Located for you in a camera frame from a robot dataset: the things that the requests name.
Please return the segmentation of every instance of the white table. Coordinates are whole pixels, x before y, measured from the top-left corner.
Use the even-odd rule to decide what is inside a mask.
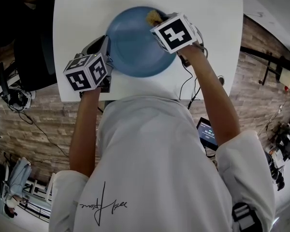
[[[64,102],[79,101],[63,75],[68,61],[94,39],[105,34],[111,21],[122,11],[136,6],[150,6],[165,13],[183,12],[201,31],[209,62],[217,75],[225,77],[229,94],[237,66],[243,26],[243,0],[56,0],[53,41],[58,88]],[[134,78],[112,72],[110,93],[100,100],[118,100],[133,95],[156,95],[178,99],[179,91],[189,78],[178,57],[162,73],[148,78]],[[182,91],[190,100],[194,78]]]

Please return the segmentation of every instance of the person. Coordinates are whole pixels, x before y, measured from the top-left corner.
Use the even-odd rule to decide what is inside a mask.
[[[14,218],[14,216],[17,216],[17,213],[15,212],[15,208],[20,204],[20,202],[25,202],[25,198],[21,198],[17,195],[8,195],[6,197],[5,205],[4,205],[4,212],[7,214],[10,218]]]
[[[198,78],[219,148],[206,157],[188,109],[161,97],[109,104],[97,133],[99,89],[83,94],[70,170],[56,174],[50,232],[269,231],[274,188],[255,131],[240,131],[231,100],[199,47],[179,51]]]

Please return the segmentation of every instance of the sleeve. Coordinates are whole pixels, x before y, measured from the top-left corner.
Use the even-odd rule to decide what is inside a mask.
[[[61,171],[55,176],[49,232],[73,231],[79,198],[88,177],[76,171]]]
[[[275,195],[266,156],[257,133],[244,131],[221,145],[216,153],[218,171],[231,196],[232,205],[243,202],[256,212],[267,232],[275,217]]]

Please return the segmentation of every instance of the floor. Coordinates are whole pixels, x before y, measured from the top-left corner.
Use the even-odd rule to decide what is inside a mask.
[[[242,46],[259,51],[270,51],[274,56],[284,55],[290,59],[289,51],[271,34],[259,25],[244,17]],[[0,49],[0,61],[6,66],[13,60],[13,45]],[[278,122],[290,121],[290,92],[276,82],[272,73],[268,74],[264,86],[259,84],[263,79],[266,67],[255,59],[240,53],[230,98],[236,108],[242,130],[259,130],[274,115],[280,105],[282,112],[269,125],[268,131],[260,134],[262,146],[268,147],[271,131]],[[62,103],[57,85],[37,91],[37,98],[26,111],[36,124],[48,135],[51,142],[57,144],[65,154],[69,152],[71,136],[78,109],[77,102]],[[200,117],[207,117],[203,101],[195,101],[190,109],[197,124]],[[101,119],[99,112],[97,127]],[[18,114],[9,110],[0,100],[0,162],[4,161],[3,153],[11,153],[13,159],[26,157],[32,163],[31,178],[47,183],[52,172],[69,168],[67,158],[47,137],[34,125],[24,122]]]

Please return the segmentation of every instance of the screen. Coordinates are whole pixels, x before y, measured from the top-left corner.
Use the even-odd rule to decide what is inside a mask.
[[[214,145],[217,145],[216,140],[215,140],[215,135],[211,126],[201,122],[198,127],[198,132],[199,132],[200,138]]]

